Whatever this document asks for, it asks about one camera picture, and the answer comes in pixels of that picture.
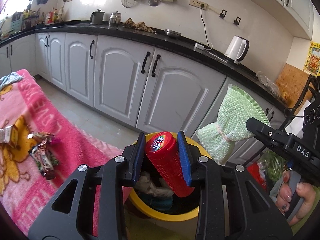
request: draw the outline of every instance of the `wooden cutting board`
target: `wooden cutting board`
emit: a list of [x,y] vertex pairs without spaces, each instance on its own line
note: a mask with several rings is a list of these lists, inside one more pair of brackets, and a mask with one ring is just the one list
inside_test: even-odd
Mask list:
[[[276,84],[279,87],[281,93],[283,92],[287,93],[287,99],[288,99],[287,106],[289,106],[289,108],[294,107],[295,103],[297,102],[299,96],[302,93],[304,86],[306,85],[308,77],[309,77],[308,73],[305,73],[302,70],[294,66],[291,66],[289,64],[284,65],[282,72],[280,73],[280,75],[278,76],[278,79],[276,80]],[[297,112],[303,106],[305,101],[309,100],[311,97],[312,97],[312,94],[310,91],[308,91],[305,98],[303,99],[301,106],[298,108]]]

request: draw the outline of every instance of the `red lid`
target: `red lid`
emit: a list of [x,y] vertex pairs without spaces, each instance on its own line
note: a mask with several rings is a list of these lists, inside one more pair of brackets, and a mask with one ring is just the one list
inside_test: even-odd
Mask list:
[[160,160],[169,153],[177,153],[178,147],[175,138],[170,132],[160,132],[146,143],[145,152],[154,160]]

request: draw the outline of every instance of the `poster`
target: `poster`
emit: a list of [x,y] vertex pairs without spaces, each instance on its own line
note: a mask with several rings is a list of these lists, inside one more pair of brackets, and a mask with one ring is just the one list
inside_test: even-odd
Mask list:
[[320,44],[311,42],[304,70],[314,76],[320,75]]

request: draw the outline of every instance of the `electrical outlet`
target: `electrical outlet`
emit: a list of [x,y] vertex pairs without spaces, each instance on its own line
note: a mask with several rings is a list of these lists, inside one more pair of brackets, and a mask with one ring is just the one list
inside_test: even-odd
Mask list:
[[189,3],[189,5],[192,5],[192,6],[195,6],[195,7],[198,7],[198,8],[201,8],[201,4],[204,5],[203,10],[206,10],[208,4],[206,4],[204,2],[200,2],[198,0],[190,0],[190,3]]

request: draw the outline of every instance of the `screw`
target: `screw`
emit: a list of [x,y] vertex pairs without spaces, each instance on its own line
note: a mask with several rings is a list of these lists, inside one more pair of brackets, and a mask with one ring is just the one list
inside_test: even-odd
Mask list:
[[244,166],[242,166],[242,165],[237,165],[237,166],[236,166],[236,170],[239,171],[239,172],[243,172],[243,171],[244,171]]
[[199,161],[202,162],[202,163],[206,163],[208,160],[209,160],[209,159],[208,159],[208,157],[206,157],[206,156],[200,156],[200,157],[199,157]]
[[86,171],[87,169],[88,169],[88,166],[85,165],[85,164],[82,164],[82,165],[80,165],[80,166],[78,167],[78,170],[79,170],[79,171]]
[[116,163],[121,163],[121,162],[123,162],[124,161],[124,157],[123,156],[117,156],[116,158],[115,158],[115,162]]

